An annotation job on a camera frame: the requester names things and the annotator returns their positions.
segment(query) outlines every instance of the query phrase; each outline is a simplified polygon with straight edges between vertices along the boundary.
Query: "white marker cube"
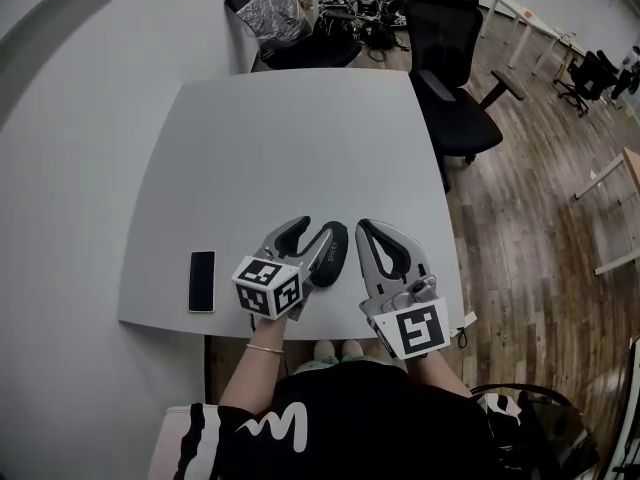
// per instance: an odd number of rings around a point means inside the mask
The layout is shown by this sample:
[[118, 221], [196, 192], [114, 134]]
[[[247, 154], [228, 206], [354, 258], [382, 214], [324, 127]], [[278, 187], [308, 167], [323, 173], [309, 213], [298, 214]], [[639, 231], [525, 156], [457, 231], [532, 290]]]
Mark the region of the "white marker cube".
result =
[[231, 280], [240, 306], [271, 320], [302, 300], [300, 269], [291, 265], [245, 256]]
[[374, 329], [390, 354], [399, 359], [420, 356], [451, 343], [444, 299], [373, 317]]

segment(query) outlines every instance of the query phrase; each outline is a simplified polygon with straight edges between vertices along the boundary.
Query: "phone screen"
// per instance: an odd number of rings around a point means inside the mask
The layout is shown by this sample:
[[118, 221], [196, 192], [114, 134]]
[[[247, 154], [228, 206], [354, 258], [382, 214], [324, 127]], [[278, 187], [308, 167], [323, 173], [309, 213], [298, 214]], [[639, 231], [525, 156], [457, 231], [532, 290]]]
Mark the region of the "phone screen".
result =
[[191, 253], [189, 311], [194, 313], [213, 312], [215, 265], [215, 252]]

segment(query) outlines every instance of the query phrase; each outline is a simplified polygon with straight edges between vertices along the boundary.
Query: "white shoe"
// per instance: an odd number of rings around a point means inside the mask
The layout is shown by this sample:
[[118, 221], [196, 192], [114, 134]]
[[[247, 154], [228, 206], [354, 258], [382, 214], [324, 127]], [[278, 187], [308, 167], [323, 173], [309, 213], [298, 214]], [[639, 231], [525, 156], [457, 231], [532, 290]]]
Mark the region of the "white shoe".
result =
[[313, 359], [314, 361], [322, 361], [327, 357], [335, 357], [336, 348], [329, 340], [316, 341], [313, 347]]
[[362, 357], [364, 351], [362, 346], [356, 340], [347, 340], [342, 344], [342, 358], [345, 357]]

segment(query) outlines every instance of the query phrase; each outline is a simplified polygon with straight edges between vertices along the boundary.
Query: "wood plank flooring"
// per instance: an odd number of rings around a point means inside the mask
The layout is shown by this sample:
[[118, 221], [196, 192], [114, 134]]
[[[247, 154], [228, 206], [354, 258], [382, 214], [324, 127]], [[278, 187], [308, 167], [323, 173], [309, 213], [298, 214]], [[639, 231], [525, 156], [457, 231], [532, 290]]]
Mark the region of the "wood plank flooring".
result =
[[[584, 412], [606, 457], [616, 428], [612, 414], [622, 405], [629, 340], [640, 331], [639, 266], [598, 278], [593, 270], [638, 246], [640, 202], [634, 196], [618, 204], [633, 193], [622, 169], [579, 201], [572, 194], [623, 146], [640, 152], [640, 128], [602, 101], [579, 119], [551, 83], [559, 59], [531, 75], [547, 45], [537, 34], [510, 70], [515, 43], [502, 42], [510, 26], [496, 15], [487, 37], [478, 40], [468, 90], [482, 99], [495, 83], [491, 70], [499, 68], [521, 84], [527, 99], [504, 95], [490, 107], [504, 134], [498, 147], [468, 167], [447, 159], [465, 309], [478, 321], [467, 331], [466, 348], [452, 344], [443, 354], [471, 387], [527, 382], [560, 391]], [[409, 44], [406, 33], [401, 37]], [[562, 48], [554, 53], [561, 56]], [[353, 64], [410, 66], [410, 53], [399, 50], [383, 63], [363, 52]], [[289, 367], [308, 360], [311, 346], [287, 343]], [[214, 399], [243, 348], [242, 340], [212, 340]]]

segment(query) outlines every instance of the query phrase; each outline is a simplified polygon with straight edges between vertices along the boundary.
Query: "white squiggle on shirt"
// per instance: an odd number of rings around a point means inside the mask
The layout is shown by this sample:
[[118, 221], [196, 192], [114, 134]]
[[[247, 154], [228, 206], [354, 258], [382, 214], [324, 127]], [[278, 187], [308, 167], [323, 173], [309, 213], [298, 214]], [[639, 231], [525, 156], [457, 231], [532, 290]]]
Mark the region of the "white squiggle on shirt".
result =
[[305, 450], [307, 447], [307, 408], [303, 403], [293, 402], [288, 405], [282, 413], [282, 418], [274, 412], [269, 412], [260, 420], [260, 423], [256, 422], [256, 420], [248, 420], [238, 430], [247, 427], [251, 435], [255, 437], [262, 431], [267, 421], [269, 422], [271, 435], [278, 441], [287, 435], [293, 421], [293, 450], [297, 453]]

